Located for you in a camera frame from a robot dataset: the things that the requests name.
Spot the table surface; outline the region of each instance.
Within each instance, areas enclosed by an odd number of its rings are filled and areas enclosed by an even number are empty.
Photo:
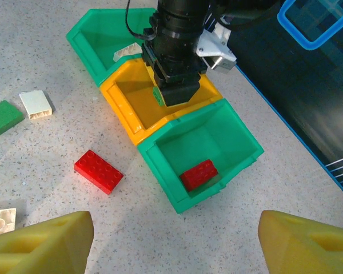
[[[125,3],[0,0],[0,101],[25,113],[18,94],[41,89],[55,108],[0,135],[0,208],[17,208],[17,228],[90,211],[86,273],[267,273],[263,210],[343,227],[342,191],[237,69],[208,76],[265,153],[222,192],[175,213],[65,38],[88,9]],[[88,149],[125,174],[110,196],[73,170]]]

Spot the red duplo brick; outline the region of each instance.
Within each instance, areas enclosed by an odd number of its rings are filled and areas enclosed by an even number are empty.
[[[211,160],[205,160],[199,165],[184,172],[180,178],[187,189],[192,191],[197,187],[203,185],[218,174],[217,169],[213,166]]]
[[[91,150],[75,163],[74,169],[108,195],[123,178],[123,174]]]

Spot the white lego brick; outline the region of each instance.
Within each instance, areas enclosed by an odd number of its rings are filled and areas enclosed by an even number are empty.
[[[123,56],[133,55],[142,53],[141,46],[138,43],[133,43],[127,47],[124,47],[122,50],[118,50],[113,55],[113,61],[120,60]]]
[[[0,210],[0,234],[13,231],[15,229],[16,208]]]
[[[30,120],[52,115],[52,108],[42,90],[19,94]]]

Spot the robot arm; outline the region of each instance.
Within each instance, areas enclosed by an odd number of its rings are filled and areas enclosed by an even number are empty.
[[[166,106],[186,103],[192,98],[200,87],[200,75],[207,72],[207,64],[223,72],[235,65],[236,57],[227,47],[229,26],[221,15],[239,13],[239,18],[248,17],[251,22],[252,17],[261,18],[276,2],[158,0],[157,11],[150,17],[151,28],[144,29],[140,36],[145,40],[142,58],[153,69]],[[212,33],[204,28],[209,10],[219,23]]]

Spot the yellow plastic bin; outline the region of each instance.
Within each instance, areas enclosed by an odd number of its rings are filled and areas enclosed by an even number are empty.
[[[222,99],[206,75],[202,75],[200,85],[186,104],[159,106],[145,63],[142,59],[133,59],[105,80],[100,90],[137,146],[169,121]]]

